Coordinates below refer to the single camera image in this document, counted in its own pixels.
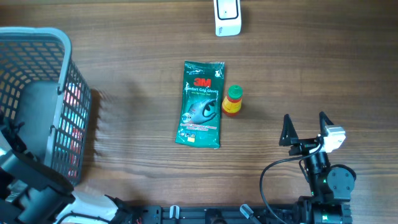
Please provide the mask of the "grey plastic mesh basket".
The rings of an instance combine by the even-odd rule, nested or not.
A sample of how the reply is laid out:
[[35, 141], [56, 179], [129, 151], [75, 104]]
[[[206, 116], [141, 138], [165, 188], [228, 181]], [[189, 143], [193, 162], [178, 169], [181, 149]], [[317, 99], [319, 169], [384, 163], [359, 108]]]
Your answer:
[[91, 99], [66, 33], [1, 28], [1, 111], [23, 123], [27, 150], [73, 185], [81, 180]]

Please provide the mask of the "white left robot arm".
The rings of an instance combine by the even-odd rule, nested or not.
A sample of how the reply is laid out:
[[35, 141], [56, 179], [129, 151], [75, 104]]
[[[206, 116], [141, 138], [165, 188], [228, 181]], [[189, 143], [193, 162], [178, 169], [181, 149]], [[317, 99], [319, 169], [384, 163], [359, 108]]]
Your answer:
[[21, 127], [1, 118], [1, 222], [133, 223], [134, 211], [122, 200], [76, 192], [35, 160], [17, 134]]

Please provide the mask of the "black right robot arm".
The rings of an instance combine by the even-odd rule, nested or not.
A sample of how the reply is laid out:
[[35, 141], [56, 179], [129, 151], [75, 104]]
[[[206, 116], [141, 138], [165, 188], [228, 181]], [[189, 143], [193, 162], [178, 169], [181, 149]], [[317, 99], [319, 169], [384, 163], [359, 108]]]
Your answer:
[[349, 202], [354, 190], [356, 173], [343, 164], [330, 164], [328, 155], [338, 149], [346, 139], [341, 126], [333, 124], [324, 112], [319, 114], [320, 134], [315, 138], [300, 139], [288, 114], [279, 141], [289, 146], [290, 156], [302, 156], [300, 166], [311, 190], [311, 196], [301, 196], [293, 205], [292, 216], [287, 223], [336, 223], [353, 222]]

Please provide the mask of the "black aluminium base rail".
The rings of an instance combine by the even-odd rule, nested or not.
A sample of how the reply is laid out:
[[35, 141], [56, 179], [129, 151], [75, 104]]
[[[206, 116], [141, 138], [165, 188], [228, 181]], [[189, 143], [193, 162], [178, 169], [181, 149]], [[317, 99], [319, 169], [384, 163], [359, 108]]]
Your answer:
[[239, 207], [134, 207], [131, 224], [327, 223], [352, 224], [349, 205], [271, 205]]

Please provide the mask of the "red sauce bottle green cap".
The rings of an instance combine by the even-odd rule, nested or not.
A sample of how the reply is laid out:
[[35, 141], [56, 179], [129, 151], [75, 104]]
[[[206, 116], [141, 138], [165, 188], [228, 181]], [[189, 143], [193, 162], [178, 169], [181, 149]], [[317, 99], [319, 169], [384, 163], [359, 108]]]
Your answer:
[[221, 104], [223, 113], [227, 116], [236, 116], [241, 107], [243, 99], [243, 89], [239, 85], [231, 85]]

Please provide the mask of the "white barcode scanner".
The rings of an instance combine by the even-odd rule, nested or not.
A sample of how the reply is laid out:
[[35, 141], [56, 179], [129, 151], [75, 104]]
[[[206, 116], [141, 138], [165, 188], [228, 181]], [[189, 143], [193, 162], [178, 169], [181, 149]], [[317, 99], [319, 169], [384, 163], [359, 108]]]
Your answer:
[[238, 35], [242, 28], [240, 0], [214, 0], [215, 34], [218, 37]]

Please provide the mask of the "green 3M gloves packet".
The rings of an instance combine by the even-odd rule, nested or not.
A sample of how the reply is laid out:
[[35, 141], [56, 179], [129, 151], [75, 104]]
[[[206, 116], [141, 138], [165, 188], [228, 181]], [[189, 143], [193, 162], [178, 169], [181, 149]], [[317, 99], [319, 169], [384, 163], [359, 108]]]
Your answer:
[[176, 143], [213, 149], [220, 147], [223, 90], [223, 62], [185, 62]]

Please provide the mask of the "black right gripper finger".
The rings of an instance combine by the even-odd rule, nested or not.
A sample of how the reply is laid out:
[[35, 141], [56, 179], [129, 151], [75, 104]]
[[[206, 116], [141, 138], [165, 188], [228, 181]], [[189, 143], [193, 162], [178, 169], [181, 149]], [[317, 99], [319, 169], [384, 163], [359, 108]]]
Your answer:
[[284, 123], [282, 132], [280, 135], [279, 145], [280, 146], [291, 146], [297, 144], [299, 137], [294, 128], [293, 122], [289, 114], [284, 115]]
[[319, 113], [319, 119], [320, 119], [320, 131], [321, 131], [321, 135], [325, 136], [326, 132], [325, 132], [325, 127], [329, 126], [329, 125], [334, 125], [334, 123], [328, 118], [328, 116], [321, 111]]

